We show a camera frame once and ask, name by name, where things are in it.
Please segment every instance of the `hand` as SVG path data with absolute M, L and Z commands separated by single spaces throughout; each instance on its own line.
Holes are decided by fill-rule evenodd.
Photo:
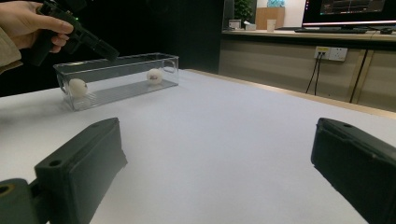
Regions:
M 43 29 L 58 33 L 51 39 L 54 46 L 50 50 L 57 53 L 69 39 L 67 34 L 73 32 L 73 26 L 66 21 L 36 14 L 41 6 L 41 3 L 25 1 L 0 3 L 0 27 L 18 49 L 31 48 Z

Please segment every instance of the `black backdrop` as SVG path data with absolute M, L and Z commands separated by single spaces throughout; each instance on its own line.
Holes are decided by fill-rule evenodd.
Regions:
M 161 52 L 179 56 L 179 68 L 219 70 L 224 0 L 94 0 L 74 15 L 120 56 Z M 29 49 L 21 51 L 23 56 Z M 0 96 L 57 88 L 56 63 L 99 59 L 81 46 L 70 55 L 49 54 L 35 67 L 28 63 L 0 75 Z

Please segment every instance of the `white wall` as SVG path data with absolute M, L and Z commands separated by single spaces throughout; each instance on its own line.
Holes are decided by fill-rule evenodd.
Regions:
M 257 0 L 257 7 L 267 7 L 268 0 Z M 285 21 L 283 26 L 301 26 L 305 0 L 285 0 Z

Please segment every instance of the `white table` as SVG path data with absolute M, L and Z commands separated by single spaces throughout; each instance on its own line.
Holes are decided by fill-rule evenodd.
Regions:
M 0 98 L 0 180 L 92 123 L 120 120 L 127 166 L 92 223 L 366 223 L 310 161 L 319 118 L 396 146 L 396 119 L 179 70 L 179 86 L 72 112 L 59 89 Z

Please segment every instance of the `blue object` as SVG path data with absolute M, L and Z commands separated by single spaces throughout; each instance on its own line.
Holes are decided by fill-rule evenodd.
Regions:
M 267 7 L 284 7 L 285 0 L 268 0 Z

